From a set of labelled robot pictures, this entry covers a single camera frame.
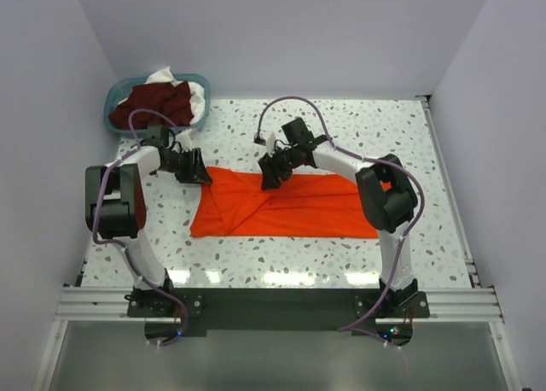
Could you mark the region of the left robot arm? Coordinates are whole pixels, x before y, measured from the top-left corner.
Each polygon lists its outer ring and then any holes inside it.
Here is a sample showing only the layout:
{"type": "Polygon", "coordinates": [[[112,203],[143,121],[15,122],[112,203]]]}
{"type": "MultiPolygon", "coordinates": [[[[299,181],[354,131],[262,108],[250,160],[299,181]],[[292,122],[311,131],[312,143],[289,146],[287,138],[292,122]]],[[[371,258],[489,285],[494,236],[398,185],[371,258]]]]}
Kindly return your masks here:
{"type": "Polygon", "coordinates": [[[138,297],[158,316],[177,305],[168,271],[145,233],[147,207],[143,181],[157,172],[180,184],[211,184],[202,152],[185,131],[152,125],[144,137],[114,161],[84,172],[85,222],[97,245],[113,245],[125,258],[138,297]]]}

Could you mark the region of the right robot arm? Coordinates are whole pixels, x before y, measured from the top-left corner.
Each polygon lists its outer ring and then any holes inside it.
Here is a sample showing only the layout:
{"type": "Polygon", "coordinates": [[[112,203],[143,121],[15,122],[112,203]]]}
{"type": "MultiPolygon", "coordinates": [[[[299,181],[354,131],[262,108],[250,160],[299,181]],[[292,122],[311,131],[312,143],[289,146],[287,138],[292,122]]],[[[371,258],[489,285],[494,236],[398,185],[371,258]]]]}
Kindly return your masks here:
{"type": "Polygon", "coordinates": [[[373,309],[400,316],[418,291],[409,234],[415,224],[418,198],[409,173],[396,155],[359,157],[334,145],[326,134],[314,136],[301,118],[287,123],[282,130],[286,144],[271,132],[258,131],[255,135],[254,142],[266,147],[258,161],[262,189],[280,188],[300,166],[331,172],[353,182],[364,218],[377,231],[380,242],[380,296],[373,309]]]}

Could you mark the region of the orange t shirt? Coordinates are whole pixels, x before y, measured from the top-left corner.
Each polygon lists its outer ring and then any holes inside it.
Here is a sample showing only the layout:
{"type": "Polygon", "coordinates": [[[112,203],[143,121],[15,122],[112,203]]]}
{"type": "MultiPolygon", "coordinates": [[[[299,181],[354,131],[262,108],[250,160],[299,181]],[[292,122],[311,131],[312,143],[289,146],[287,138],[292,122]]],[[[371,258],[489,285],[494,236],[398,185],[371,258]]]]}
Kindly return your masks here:
{"type": "Polygon", "coordinates": [[[286,236],[375,239],[357,186],[336,174],[295,174],[278,190],[261,190],[257,173],[211,167],[191,236],[286,236]]]}

